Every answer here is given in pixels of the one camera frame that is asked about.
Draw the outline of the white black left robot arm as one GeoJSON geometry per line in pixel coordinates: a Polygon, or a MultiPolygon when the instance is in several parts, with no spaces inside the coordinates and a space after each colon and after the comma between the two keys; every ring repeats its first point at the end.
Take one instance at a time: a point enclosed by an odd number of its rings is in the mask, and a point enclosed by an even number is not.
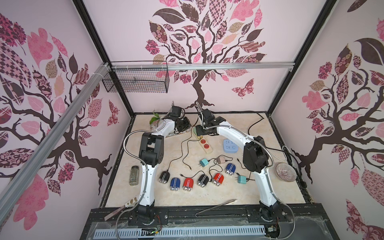
{"type": "Polygon", "coordinates": [[[174,131],[183,132],[191,127],[185,109],[172,105],[169,112],[160,118],[160,125],[153,131],[136,130],[129,133],[123,140],[123,148],[130,157],[139,160],[142,169],[140,194],[132,203],[126,202],[128,212],[135,210],[145,220],[155,217],[155,173],[165,156],[165,138],[174,131]],[[129,137],[141,133],[139,152],[137,155],[127,149],[129,137]]]}

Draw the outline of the red shaver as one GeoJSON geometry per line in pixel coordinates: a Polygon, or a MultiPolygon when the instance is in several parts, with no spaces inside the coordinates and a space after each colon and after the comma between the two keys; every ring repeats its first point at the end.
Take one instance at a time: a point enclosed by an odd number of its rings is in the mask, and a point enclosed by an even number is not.
{"type": "Polygon", "coordinates": [[[224,176],[221,173],[216,173],[213,177],[212,183],[216,186],[220,186],[224,181],[224,176]]]}
{"type": "Polygon", "coordinates": [[[186,178],[183,183],[183,190],[190,192],[193,189],[194,180],[192,178],[186,178]]]}

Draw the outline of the blue shaver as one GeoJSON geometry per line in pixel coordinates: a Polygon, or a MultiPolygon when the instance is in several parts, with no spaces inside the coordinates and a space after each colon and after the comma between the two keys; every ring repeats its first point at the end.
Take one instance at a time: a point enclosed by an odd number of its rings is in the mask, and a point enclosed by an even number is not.
{"type": "Polygon", "coordinates": [[[232,176],[236,172],[236,166],[232,163],[227,164],[225,168],[225,173],[229,176],[232,176]]]}
{"type": "Polygon", "coordinates": [[[170,183],[171,191],[178,191],[180,189],[181,180],[179,178],[172,178],[170,183]]]}

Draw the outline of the pink charger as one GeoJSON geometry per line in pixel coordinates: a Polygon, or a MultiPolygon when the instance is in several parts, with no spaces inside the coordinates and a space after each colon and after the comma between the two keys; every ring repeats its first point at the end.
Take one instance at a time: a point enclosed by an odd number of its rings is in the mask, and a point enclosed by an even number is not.
{"type": "Polygon", "coordinates": [[[224,164],[227,161],[225,156],[218,156],[216,160],[217,160],[217,164],[219,165],[224,164]]]}

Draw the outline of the teal charger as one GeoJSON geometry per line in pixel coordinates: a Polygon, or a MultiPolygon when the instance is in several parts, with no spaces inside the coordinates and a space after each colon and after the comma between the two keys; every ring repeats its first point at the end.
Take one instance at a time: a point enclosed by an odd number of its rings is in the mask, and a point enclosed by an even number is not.
{"type": "Polygon", "coordinates": [[[247,177],[246,176],[242,176],[242,175],[238,175],[238,178],[237,178],[237,182],[238,184],[246,184],[247,183],[247,177]]]}
{"type": "Polygon", "coordinates": [[[210,161],[207,160],[206,158],[200,160],[200,166],[203,168],[206,167],[209,163],[210,163],[210,161]]]}

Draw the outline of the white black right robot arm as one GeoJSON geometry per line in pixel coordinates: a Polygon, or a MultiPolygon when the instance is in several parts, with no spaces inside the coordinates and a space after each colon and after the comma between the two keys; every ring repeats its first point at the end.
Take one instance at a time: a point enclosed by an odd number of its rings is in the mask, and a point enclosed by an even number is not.
{"type": "Polygon", "coordinates": [[[283,214],[283,202],[276,196],[269,168],[274,166],[272,154],[268,151],[260,136],[254,137],[232,126],[222,117],[196,102],[200,124],[196,126],[198,136],[220,135],[235,143],[243,150],[243,165],[255,174],[255,183],[260,193],[260,216],[266,222],[272,222],[283,214]]]}

